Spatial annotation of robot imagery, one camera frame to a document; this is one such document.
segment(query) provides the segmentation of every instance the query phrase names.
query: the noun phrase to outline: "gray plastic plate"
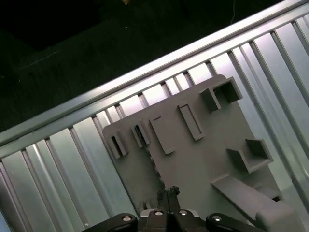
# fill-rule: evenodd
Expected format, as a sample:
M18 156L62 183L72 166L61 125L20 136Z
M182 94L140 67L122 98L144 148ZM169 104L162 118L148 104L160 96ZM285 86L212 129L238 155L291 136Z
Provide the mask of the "gray plastic plate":
M211 185L226 174L280 195L267 167L271 155L254 138L241 98L234 79L218 75L103 129L136 208L162 188L178 186L182 208L202 218L217 212L241 219Z

